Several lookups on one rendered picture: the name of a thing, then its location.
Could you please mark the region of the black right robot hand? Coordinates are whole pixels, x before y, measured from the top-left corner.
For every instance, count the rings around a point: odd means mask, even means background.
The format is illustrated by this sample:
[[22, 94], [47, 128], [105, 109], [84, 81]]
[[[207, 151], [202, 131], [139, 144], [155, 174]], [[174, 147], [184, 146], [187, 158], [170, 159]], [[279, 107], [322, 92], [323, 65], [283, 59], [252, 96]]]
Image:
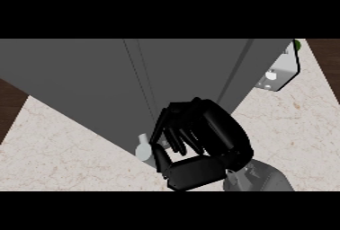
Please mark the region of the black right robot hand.
[[[164, 136], [176, 153], [196, 156], [173, 162], [158, 143]], [[192, 190], [227, 178], [249, 163], [254, 150], [245, 131], [224, 109], [208, 99], [170, 102], [156, 119], [150, 135], [156, 172], [174, 191]]]

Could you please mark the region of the pale water bottle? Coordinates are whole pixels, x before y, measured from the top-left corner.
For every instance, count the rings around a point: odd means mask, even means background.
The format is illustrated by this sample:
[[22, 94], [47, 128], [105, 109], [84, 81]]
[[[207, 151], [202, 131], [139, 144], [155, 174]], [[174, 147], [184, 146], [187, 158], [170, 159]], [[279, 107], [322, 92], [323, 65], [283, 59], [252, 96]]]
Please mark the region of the pale water bottle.
[[147, 136], [140, 134], [137, 136], [139, 144], [136, 148], [136, 158], [159, 172], [167, 169], [171, 164], [171, 160], [164, 151], [164, 147], [159, 144], [150, 144]]

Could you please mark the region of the dark grey flat door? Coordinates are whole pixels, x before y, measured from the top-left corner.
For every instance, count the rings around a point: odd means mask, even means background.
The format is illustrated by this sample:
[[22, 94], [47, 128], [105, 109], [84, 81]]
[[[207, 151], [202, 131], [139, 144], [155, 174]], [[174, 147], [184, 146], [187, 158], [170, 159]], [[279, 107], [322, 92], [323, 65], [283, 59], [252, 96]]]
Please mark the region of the dark grey flat door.
[[133, 151], [170, 102], [233, 111], [288, 39], [0, 40], [0, 79]]

